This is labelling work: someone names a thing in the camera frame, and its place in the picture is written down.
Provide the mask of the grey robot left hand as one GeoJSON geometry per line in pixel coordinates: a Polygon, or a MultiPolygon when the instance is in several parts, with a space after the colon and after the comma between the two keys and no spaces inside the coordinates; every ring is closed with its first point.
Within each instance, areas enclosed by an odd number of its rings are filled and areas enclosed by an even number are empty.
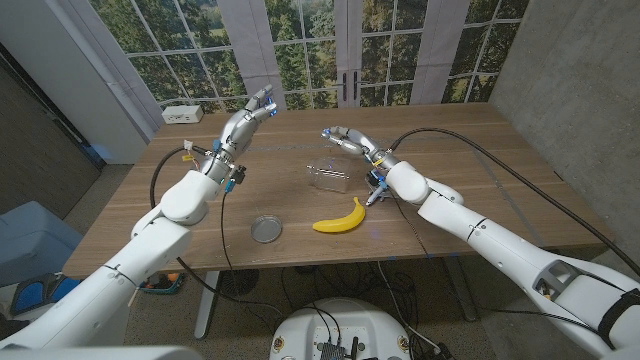
{"type": "Polygon", "coordinates": [[[272,90],[271,84],[266,85],[231,116],[219,136],[220,146],[202,163],[201,173],[218,183],[227,177],[231,165],[247,150],[260,125],[277,113],[272,90]]]}

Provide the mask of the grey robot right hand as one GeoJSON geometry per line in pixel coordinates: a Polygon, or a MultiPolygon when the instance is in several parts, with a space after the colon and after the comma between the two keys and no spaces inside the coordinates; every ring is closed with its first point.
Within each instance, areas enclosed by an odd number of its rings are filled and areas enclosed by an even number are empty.
{"type": "Polygon", "coordinates": [[[333,126],[324,129],[321,137],[347,153],[363,156],[374,168],[391,170],[399,163],[390,150],[356,129],[333,126]]]}

